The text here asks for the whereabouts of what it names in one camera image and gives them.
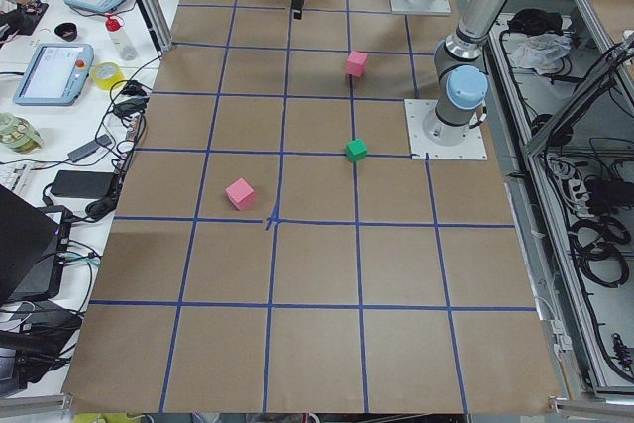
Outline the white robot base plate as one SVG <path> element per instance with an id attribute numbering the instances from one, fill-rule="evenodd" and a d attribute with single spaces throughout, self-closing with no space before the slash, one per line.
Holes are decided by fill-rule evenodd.
<path id="1" fill-rule="evenodd" d="M 405 99 L 405 119 L 413 159 L 487 160 L 476 111 L 463 126 L 448 126 L 436 115 L 436 100 Z"/>

